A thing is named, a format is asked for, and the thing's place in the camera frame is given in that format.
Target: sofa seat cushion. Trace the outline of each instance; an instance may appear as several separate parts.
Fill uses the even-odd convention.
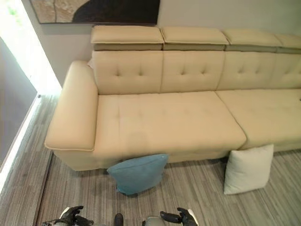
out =
[[[275,144],[275,151],[291,148],[288,144],[301,147],[301,89],[216,93],[246,134],[247,142],[241,149],[267,144]]]
[[[246,140],[212,91],[99,96],[96,127],[99,160],[225,152]]]

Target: painting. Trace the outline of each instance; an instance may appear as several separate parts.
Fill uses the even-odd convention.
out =
[[[30,0],[41,24],[157,24],[160,0]]]

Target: floor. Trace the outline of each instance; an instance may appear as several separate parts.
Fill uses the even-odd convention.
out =
[[[39,226],[76,205],[84,205],[83,217],[107,226],[118,212],[125,226],[140,226],[177,207],[192,209],[200,226],[301,225],[301,150],[275,154],[264,189],[224,195],[225,163],[206,160],[168,164],[159,186],[127,197],[104,170],[72,171],[43,146],[55,104],[43,97],[31,121],[0,196],[0,225]]]
[[[84,205],[82,216],[111,226],[118,212],[126,226],[140,226],[160,211],[177,207],[194,211],[200,226],[300,226],[301,150],[277,153],[264,189],[224,195],[225,163],[219,160],[168,164],[161,184],[139,195],[116,192],[115,181],[102,169],[75,172],[55,156],[51,161],[39,216],[60,216],[67,206]]]
[[[44,140],[56,102],[56,97],[41,97],[31,119],[0,195],[1,226],[32,226],[37,218],[52,156]]]

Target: throw pillow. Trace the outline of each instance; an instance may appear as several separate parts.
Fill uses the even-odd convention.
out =
[[[159,184],[167,159],[166,154],[155,154],[123,161],[107,171],[117,181],[117,190],[130,195]]]
[[[227,163],[224,194],[237,194],[265,187],[274,145],[231,151]]]

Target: striped carpet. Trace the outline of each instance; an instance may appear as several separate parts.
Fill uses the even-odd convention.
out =
[[[125,226],[140,226],[147,216],[177,207],[192,209],[200,226],[301,225],[301,150],[275,154],[264,189],[226,196],[224,170],[219,160],[168,164],[159,186],[127,197],[104,170],[75,172],[53,156],[37,225],[76,205],[84,205],[83,217],[108,226],[118,212]]]

